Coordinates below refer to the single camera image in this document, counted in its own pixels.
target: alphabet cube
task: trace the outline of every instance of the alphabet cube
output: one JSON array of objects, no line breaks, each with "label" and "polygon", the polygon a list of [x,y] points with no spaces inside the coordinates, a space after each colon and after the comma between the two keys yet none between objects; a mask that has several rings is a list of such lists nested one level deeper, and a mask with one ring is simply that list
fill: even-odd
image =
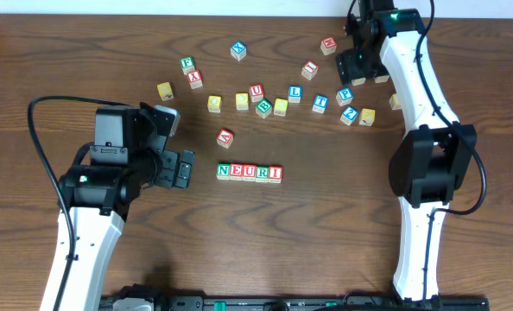
[{"label": "alphabet cube", "polygon": [[220,104],[222,104],[222,98],[220,96],[209,96],[208,97],[208,110],[210,112],[220,113]]},{"label": "alphabet cube", "polygon": [[241,41],[237,41],[231,46],[230,53],[233,58],[240,61],[247,55],[247,47]]},{"label": "alphabet cube", "polygon": [[329,98],[327,98],[326,96],[316,95],[316,98],[314,99],[314,105],[312,105],[312,111],[324,113],[328,101]]},{"label": "alphabet cube", "polygon": [[333,39],[333,37],[326,38],[322,40],[320,48],[324,55],[329,55],[335,52],[335,49],[337,48],[337,42],[335,41],[335,39]]},{"label": "alphabet cube", "polygon": [[276,98],[275,101],[274,114],[285,117],[285,113],[288,110],[288,101],[281,98]]},{"label": "alphabet cube", "polygon": [[348,105],[352,102],[352,92],[348,87],[340,89],[337,92],[337,102],[340,106]]},{"label": "alphabet cube", "polygon": [[376,111],[373,109],[364,108],[360,114],[360,125],[371,126],[376,119]]},{"label": "alphabet cube", "polygon": [[187,56],[180,59],[181,70],[184,72],[184,75],[195,70],[195,62],[193,62],[193,57]]},{"label": "alphabet cube", "polygon": [[351,106],[346,107],[345,111],[341,115],[341,122],[347,125],[351,125],[352,121],[356,120],[358,115],[358,110],[352,108]]},{"label": "alphabet cube", "polygon": [[156,86],[156,89],[159,91],[159,95],[161,95],[162,101],[174,98],[172,87],[170,87],[170,82],[161,83],[160,85]]},{"label": "alphabet cube", "polygon": [[261,118],[266,118],[270,115],[271,112],[272,104],[266,99],[263,99],[263,101],[256,105],[256,114],[259,115]]},{"label": "alphabet cube", "polygon": [[221,130],[218,136],[216,136],[216,142],[226,149],[230,148],[231,143],[233,143],[233,133],[227,130]]},{"label": "alphabet cube", "polygon": [[257,166],[256,165],[243,165],[243,181],[255,181],[257,177]]},{"label": "alphabet cube", "polygon": [[243,180],[243,164],[230,165],[230,181]]},{"label": "alphabet cube", "polygon": [[377,77],[374,77],[374,82],[376,83],[383,83],[383,82],[387,82],[389,81],[389,75],[386,74],[384,76],[377,76]]},{"label": "alphabet cube", "polygon": [[256,182],[268,182],[268,167],[256,168]]},{"label": "alphabet cube", "polygon": [[189,85],[192,89],[203,86],[203,79],[201,78],[201,73],[199,70],[188,73],[187,78],[189,79]]},{"label": "alphabet cube", "polygon": [[288,96],[288,102],[289,103],[300,103],[302,97],[302,87],[300,86],[290,86],[289,87],[289,96]]},{"label": "alphabet cube", "polygon": [[253,103],[264,99],[263,85],[249,86],[250,101]]},{"label": "alphabet cube", "polygon": [[230,164],[219,164],[216,167],[216,178],[222,181],[230,180]]},{"label": "alphabet cube", "polygon": [[392,110],[402,109],[401,102],[398,101],[398,95],[396,95],[396,93],[389,99],[389,104]]},{"label": "alphabet cube", "polygon": [[305,66],[302,67],[302,76],[311,80],[318,73],[318,65],[309,60]]},{"label": "alphabet cube", "polygon": [[268,182],[269,183],[282,183],[283,168],[281,167],[270,167]]},{"label": "alphabet cube", "polygon": [[248,93],[237,93],[236,94],[236,107],[238,110],[249,109],[249,94]]}]

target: brown wood surface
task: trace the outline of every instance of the brown wood surface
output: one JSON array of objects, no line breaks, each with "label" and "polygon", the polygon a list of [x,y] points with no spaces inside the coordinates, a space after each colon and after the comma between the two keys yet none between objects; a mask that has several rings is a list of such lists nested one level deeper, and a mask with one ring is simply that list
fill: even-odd
[{"label": "brown wood surface", "polygon": [[[403,122],[389,81],[353,87],[353,106],[377,110],[372,127],[339,121],[334,55],[352,43],[340,18],[173,16],[0,16],[0,310],[36,310],[57,233],[56,196],[29,139],[26,110],[41,95],[76,95],[162,104],[156,85],[172,82],[164,103],[181,114],[170,149],[197,153],[191,187],[152,188],[136,200],[111,260],[104,293],[145,282],[208,295],[342,295],[384,292],[398,259],[401,213],[387,166]],[[248,46],[241,62],[230,56]],[[513,310],[513,21],[437,20],[429,36],[434,68],[452,108],[478,130],[490,192],[479,212],[449,216],[443,229],[443,295],[485,295],[492,310]],[[204,87],[191,90],[180,57],[192,55]],[[320,66],[301,77],[306,60]],[[234,94],[262,83],[266,98],[304,89],[286,117],[262,120]],[[311,112],[316,93],[331,100]],[[223,97],[220,114],[206,109]],[[93,137],[95,107],[40,104],[35,123],[57,175]],[[230,149],[216,144],[235,131]],[[218,162],[280,164],[281,185],[217,181]],[[453,208],[478,195],[472,164]]]}]

